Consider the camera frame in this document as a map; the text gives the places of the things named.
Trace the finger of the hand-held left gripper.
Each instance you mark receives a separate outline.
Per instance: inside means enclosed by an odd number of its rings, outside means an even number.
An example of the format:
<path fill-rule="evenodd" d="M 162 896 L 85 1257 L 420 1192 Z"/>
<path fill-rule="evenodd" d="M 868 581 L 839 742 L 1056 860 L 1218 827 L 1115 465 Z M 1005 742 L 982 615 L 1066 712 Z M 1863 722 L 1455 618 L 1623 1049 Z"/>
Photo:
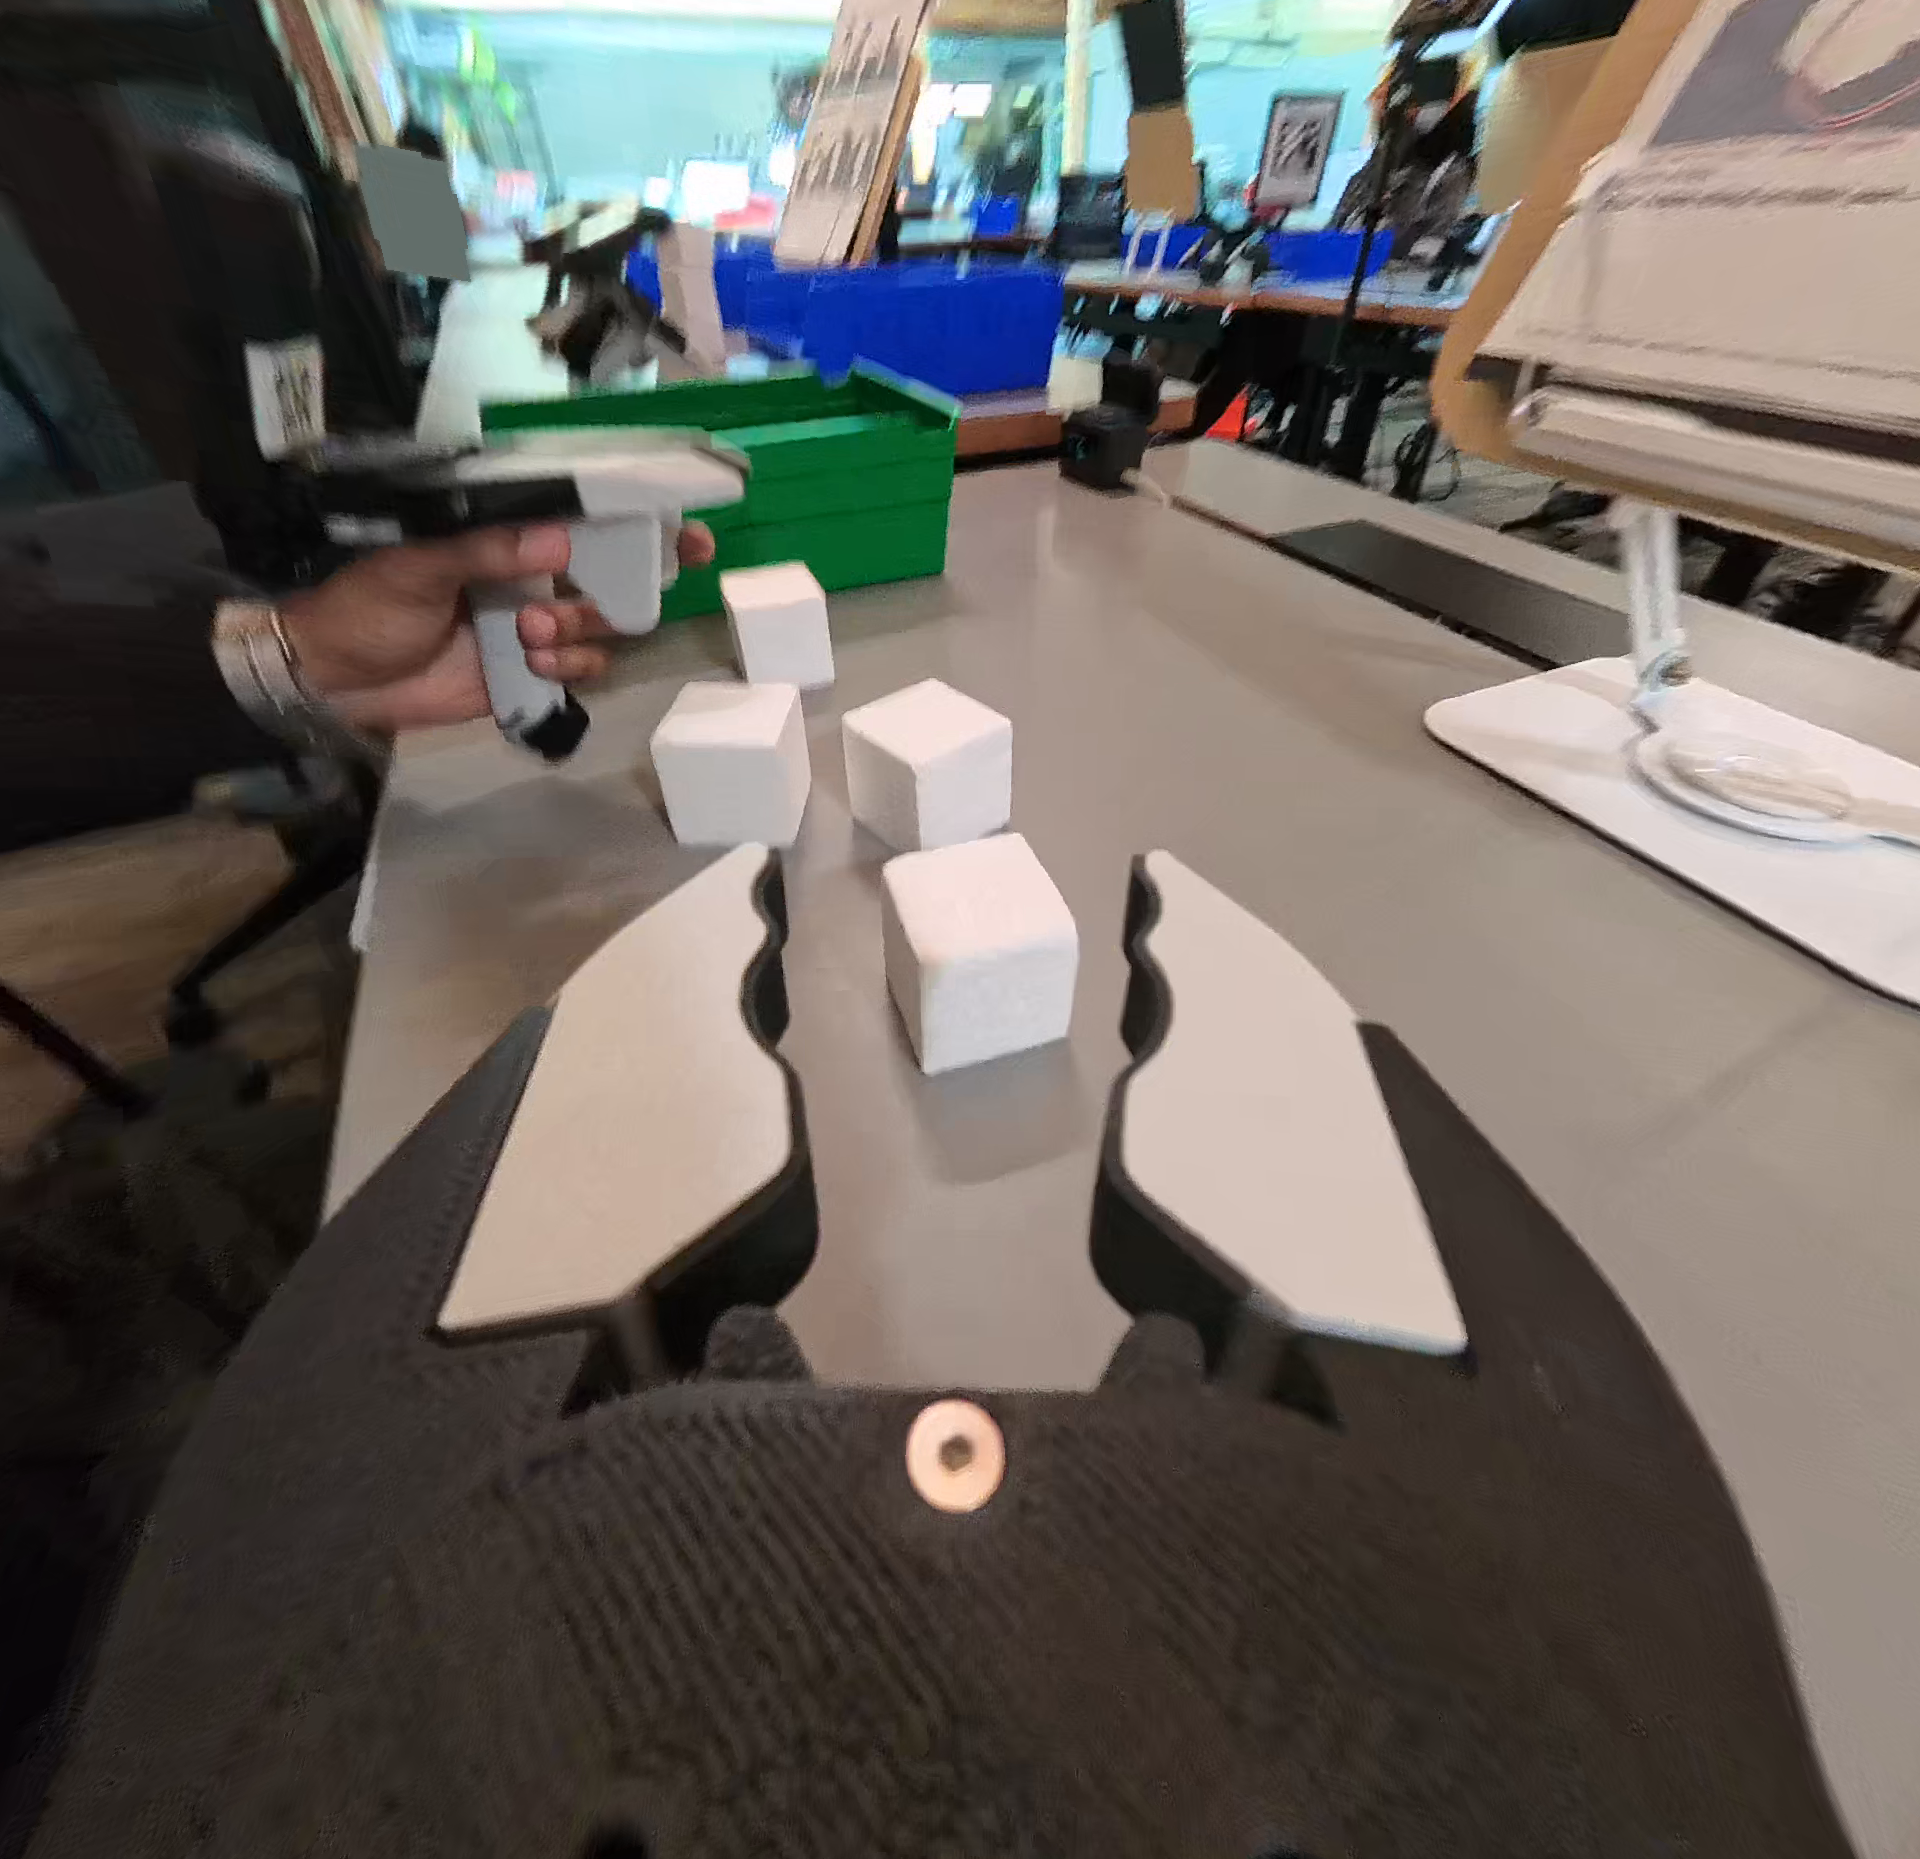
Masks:
<path fill-rule="evenodd" d="M 532 517 L 640 517 L 746 499 L 747 462 L 693 432 L 515 432 L 476 457 L 488 505 Z"/>

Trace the printed instruction sheet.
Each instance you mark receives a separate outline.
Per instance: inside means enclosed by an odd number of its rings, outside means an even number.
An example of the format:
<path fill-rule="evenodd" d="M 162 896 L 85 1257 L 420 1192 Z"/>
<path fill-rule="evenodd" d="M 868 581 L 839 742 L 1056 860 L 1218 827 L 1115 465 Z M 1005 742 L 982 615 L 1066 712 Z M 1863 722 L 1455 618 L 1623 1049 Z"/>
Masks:
<path fill-rule="evenodd" d="M 1913 433 L 1918 0 L 1702 0 L 1479 351 Z"/>

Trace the person's black sweater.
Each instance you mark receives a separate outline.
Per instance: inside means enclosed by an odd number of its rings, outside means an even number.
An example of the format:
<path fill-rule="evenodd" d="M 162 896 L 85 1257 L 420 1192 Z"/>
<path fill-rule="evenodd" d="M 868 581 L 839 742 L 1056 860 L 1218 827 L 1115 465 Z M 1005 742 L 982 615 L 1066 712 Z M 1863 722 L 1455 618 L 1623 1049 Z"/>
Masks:
<path fill-rule="evenodd" d="M 404 432 L 419 391 L 346 177 L 258 27 L 5 2 L 5 422 L 52 492 L 159 489 L 228 571 L 331 565 L 262 442 Z"/>

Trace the white foam cube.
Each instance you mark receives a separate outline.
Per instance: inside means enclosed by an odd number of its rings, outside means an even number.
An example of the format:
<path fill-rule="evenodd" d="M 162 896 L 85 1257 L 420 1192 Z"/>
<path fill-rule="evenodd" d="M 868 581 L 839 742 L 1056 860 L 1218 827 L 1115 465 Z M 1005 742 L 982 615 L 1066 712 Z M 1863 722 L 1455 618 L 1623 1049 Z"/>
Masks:
<path fill-rule="evenodd" d="M 750 687 L 833 687 L 828 595 L 802 559 L 732 568 L 719 577 L 736 670 Z"/>
<path fill-rule="evenodd" d="M 1014 722 L 926 678 L 841 720 L 852 820 L 888 853 L 995 836 L 1014 822 Z"/>
<path fill-rule="evenodd" d="M 683 847 L 788 849 L 798 838 L 809 756 L 796 687 L 691 682 L 661 716 L 650 759 Z"/>
<path fill-rule="evenodd" d="M 880 868 L 880 934 L 888 987 L 924 1075 L 1069 1036 L 1080 934 L 1022 834 L 891 856 Z"/>

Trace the person's left hand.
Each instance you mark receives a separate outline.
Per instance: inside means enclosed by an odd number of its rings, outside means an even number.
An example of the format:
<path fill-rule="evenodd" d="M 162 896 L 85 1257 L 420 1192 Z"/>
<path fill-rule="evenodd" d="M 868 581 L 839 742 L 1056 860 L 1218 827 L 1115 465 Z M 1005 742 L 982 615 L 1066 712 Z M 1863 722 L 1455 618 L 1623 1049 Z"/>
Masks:
<path fill-rule="evenodd" d="M 371 552 L 283 599 L 279 619 L 308 688 L 346 727 L 396 737 L 492 716 L 469 624 L 483 585 L 521 595 L 515 639 L 536 675 L 561 687 L 603 675 L 614 628 L 599 606 L 578 590 L 530 594 L 568 568 L 557 522 L 467 531 Z"/>

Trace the person's left forearm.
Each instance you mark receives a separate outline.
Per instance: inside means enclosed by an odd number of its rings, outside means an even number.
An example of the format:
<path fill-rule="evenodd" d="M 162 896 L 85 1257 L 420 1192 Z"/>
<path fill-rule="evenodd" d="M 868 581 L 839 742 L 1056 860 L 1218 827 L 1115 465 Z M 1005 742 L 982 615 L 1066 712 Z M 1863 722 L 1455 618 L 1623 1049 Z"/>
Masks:
<path fill-rule="evenodd" d="M 185 812 L 201 782 L 292 762 L 228 690 L 216 606 L 250 590 L 171 559 L 97 581 L 35 541 L 5 537 L 3 853 Z"/>

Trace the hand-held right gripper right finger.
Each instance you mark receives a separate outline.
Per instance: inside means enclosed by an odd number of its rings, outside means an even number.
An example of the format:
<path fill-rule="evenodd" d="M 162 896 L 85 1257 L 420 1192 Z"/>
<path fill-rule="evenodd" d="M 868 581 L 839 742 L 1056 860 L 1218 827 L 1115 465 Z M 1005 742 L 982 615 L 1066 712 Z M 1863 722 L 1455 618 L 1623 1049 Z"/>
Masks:
<path fill-rule="evenodd" d="M 1164 847 L 1132 858 L 1088 1256 L 1220 1393 L 1330 1393 L 1330 1350 L 1471 1376 L 1471 1337 L 1356 1008 Z"/>

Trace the black chair base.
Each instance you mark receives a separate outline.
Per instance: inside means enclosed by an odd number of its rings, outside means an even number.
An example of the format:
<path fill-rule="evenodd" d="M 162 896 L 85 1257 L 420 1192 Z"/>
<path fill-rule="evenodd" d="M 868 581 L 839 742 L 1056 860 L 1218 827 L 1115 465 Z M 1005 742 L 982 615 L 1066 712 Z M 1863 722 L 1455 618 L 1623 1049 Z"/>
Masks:
<path fill-rule="evenodd" d="M 379 790 L 374 768 L 305 754 L 196 782 L 192 812 L 270 832 L 285 873 L 279 885 L 171 979 L 162 1008 L 171 1075 L 218 1088 L 237 1107 L 270 1096 L 270 1069 L 224 1045 L 226 1019 L 208 987 L 333 891 L 357 883 L 371 845 Z"/>

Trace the black device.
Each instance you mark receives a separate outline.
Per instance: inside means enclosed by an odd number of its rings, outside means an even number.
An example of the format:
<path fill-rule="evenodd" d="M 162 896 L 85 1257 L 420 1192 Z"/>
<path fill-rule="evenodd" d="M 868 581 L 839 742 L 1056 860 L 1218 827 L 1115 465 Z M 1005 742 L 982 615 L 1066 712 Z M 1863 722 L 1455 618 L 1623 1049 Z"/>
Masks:
<path fill-rule="evenodd" d="M 1161 387 L 1164 376 L 1150 360 L 1120 351 L 1103 358 L 1098 399 L 1062 420 L 1062 479 L 1084 489 L 1124 489 L 1158 429 Z"/>

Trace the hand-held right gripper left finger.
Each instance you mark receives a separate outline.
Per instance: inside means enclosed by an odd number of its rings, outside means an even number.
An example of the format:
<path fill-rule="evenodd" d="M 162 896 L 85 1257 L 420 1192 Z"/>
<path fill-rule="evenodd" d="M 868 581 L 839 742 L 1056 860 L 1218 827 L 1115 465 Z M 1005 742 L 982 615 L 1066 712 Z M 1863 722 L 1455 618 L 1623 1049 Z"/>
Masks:
<path fill-rule="evenodd" d="M 584 1331 L 629 1386 L 699 1367 L 820 1242 L 789 1023 L 781 853 L 736 845 L 627 922 L 532 1019 L 433 1319 L 446 1343 Z"/>

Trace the black and white poster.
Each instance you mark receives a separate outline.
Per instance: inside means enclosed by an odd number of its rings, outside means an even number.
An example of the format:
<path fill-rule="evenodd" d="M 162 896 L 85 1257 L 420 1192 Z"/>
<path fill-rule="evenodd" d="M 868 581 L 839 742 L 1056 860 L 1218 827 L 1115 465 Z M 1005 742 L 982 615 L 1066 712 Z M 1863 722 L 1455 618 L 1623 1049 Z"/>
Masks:
<path fill-rule="evenodd" d="M 1259 218 L 1313 209 L 1339 138 L 1341 90 L 1276 94 L 1260 140 L 1249 211 Z"/>

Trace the cardboard board with prints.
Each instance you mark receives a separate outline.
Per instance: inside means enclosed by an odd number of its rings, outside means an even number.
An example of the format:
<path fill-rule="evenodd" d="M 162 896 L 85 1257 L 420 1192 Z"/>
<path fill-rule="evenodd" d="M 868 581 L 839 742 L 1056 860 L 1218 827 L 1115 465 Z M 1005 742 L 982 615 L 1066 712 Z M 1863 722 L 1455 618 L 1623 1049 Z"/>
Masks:
<path fill-rule="evenodd" d="M 775 240 L 781 271 L 872 264 L 899 191 L 932 7 L 934 0 L 841 0 Z"/>

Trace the row of blue bins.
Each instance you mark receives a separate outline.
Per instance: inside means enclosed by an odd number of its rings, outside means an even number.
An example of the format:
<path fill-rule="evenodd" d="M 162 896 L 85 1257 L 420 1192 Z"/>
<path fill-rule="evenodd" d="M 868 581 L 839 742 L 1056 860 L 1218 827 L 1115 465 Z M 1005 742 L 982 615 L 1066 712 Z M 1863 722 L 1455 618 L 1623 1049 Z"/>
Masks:
<path fill-rule="evenodd" d="M 713 251 L 719 376 L 795 368 L 841 384 L 869 366 L 952 399 L 1040 389 L 1052 370 L 1066 276 L 1037 259 L 904 256 L 868 267 L 785 267 L 767 240 Z"/>

